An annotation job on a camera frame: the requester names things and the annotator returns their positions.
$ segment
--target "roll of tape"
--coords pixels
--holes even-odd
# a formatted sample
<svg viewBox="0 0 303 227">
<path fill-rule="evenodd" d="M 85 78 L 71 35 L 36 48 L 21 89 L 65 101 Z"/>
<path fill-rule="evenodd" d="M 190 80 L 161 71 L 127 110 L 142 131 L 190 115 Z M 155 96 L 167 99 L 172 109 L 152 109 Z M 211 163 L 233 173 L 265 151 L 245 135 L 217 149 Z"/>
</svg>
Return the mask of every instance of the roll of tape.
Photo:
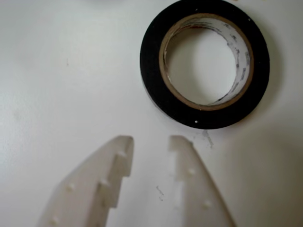
<svg viewBox="0 0 303 227">
<path fill-rule="evenodd" d="M 232 88 L 209 105 L 184 98 L 173 87 L 166 64 L 171 38 L 184 29 L 200 27 L 220 34 L 236 60 Z M 268 84 L 269 55 L 262 33 L 239 8 L 222 0 L 181 0 L 164 9 L 148 27 L 140 68 L 150 97 L 169 117 L 190 127 L 217 129 L 240 121 L 258 105 Z"/>
</svg>

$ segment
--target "white plastic part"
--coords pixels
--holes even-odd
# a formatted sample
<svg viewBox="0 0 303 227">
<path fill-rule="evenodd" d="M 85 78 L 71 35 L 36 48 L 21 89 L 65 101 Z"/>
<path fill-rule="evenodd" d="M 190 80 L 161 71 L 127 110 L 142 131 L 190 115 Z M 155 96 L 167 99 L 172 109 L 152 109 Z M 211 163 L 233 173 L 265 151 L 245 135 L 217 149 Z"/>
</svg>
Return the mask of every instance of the white plastic part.
<svg viewBox="0 0 303 227">
<path fill-rule="evenodd" d="M 37 227 L 104 227 L 129 176 L 134 141 L 119 136 L 98 149 L 57 187 Z"/>
<path fill-rule="evenodd" d="M 234 227 L 234 221 L 192 142 L 182 136 L 170 138 L 175 164 L 175 217 L 182 227 Z"/>
</svg>

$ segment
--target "small bump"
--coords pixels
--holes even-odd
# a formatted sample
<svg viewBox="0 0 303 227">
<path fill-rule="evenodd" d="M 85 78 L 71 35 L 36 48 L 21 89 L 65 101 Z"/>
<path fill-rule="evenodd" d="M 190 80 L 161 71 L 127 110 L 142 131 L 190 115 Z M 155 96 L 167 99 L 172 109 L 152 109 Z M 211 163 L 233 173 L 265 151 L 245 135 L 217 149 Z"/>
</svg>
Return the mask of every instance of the small bump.
<svg viewBox="0 0 303 227">
<path fill-rule="evenodd" d="M 74 191 L 74 190 L 75 190 L 75 185 L 74 185 L 73 183 L 70 183 L 70 184 L 67 186 L 67 190 L 68 190 L 69 192 Z"/>
<path fill-rule="evenodd" d="M 51 220 L 51 224 L 52 224 L 53 226 L 56 226 L 56 225 L 59 224 L 59 219 L 58 219 L 57 216 L 53 216 L 53 218 L 52 218 L 52 220 Z"/>
<path fill-rule="evenodd" d="M 127 155 L 124 151 L 119 151 L 117 154 L 121 157 L 127 157 Z"/>
<path fill-rule="evenodd" d="M 188 172 L 188 174 L 189 174 L 190 176 L 193 176 L 193 175 L 196 174 L 195 170 L 192 169 L 192 168 L 188 169 L 187 172 Z"/>
<path fill-rule="evenodd" d="M 107 186 L 107 187 L 110 187 L 110 182 L 108 182 L 108 180 L 101 180 L 100 181 L 101 185 L 104 185 L 104 186 Z"/>
<path fill-rule="evenodd" d="M 203 207 L 205 209 L 209 209 L 212 207 L 212 203 L 209 201 L 209 200 L 206 200 L 204 203 L 203 203 Z"/>
</svg>

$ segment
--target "tape core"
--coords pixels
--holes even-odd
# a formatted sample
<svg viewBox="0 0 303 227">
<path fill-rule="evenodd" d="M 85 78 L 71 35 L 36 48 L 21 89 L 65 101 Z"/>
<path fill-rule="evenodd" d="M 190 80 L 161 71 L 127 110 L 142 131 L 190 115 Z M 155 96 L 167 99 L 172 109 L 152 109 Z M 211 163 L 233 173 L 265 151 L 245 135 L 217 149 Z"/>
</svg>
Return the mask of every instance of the tape core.
<svg viewBox="0 0 303 227">
<path fill-rule="evenodd" d="M 186 29 L 194 28 L 211 29 L 221 35 L 226 40 L 236 60 L 236 77 L 231 89 L 223 97 L 208 105 L 194 103 L 183 97 L 174 88 L 166 62 L 167 47 L 171 39 Z M 160 46 L 159 66 L 166 87 L 178 100 L 192 108 L 211 111 L 226 108 L 243 96 L 253 77 L 254 57 L 247 37 L 233 22 L 216 14 L 197 13 L 181 19 L 166 33 Z"/>
</svg>

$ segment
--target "pencil mark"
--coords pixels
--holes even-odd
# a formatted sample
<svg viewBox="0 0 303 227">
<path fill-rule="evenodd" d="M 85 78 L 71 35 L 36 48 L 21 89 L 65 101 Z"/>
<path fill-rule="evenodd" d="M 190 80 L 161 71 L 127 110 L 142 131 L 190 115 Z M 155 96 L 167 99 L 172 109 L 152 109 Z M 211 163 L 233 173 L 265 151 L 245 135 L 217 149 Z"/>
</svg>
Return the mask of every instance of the pencil mark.
<svg viewBox="0 0 303 227">
<path fill-rule="evenodd" d="M 161 195 L 164 195 L 163 192 L 160 190 L 159 186 L 157 186 L 156 189 L 159 191 L 159 193 L 160 193 Z"/>
<path fill-rule="evenodd" d="M 202 136 L 204 136 L 205 138 L 207 138 L 207 140 L 209 142 L 209 145 L 210 145 L 210 148 L 213 148 L 214 143 L 212 141 L 212 138 L 210 138 L 207 130 L 203 130 Z"/>
<path fill-rule="evenodd" d="M 164 193 L 160 190 L 159 186 L 157 186 L 156 189 L 157 189 L 157 190 L 159 191 L 159 193 L 160 193 L 159 199 L 160 199 L 161 201 L 163 201 Z"/>
</svg>

